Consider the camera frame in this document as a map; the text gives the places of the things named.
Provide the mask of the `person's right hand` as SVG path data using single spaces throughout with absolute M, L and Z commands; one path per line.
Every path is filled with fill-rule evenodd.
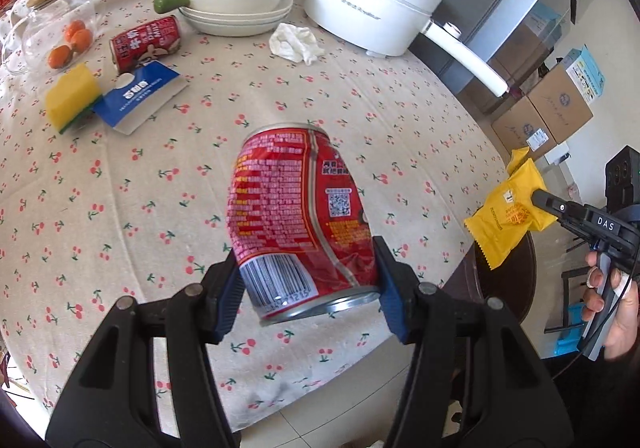
M 582 309 L 582 319 L 589 321 L 603 312 L 605 303 L 598 293 L 604 285 L 604 275 L 598 267 L 598 255 L 589 252 L 586 255 L 589 266 L 587 275 L 587 289 L 582 294 L 585 306 Z M 616 361 L 626 356 L 634 349 L 639 330 L 639 289 L 637 283 L 626 273 L 617 268 L 608 276 L 615 291 L 620 291 L 616 312 L 611 320 L 611 327 L 603 341 L 604 359 Z

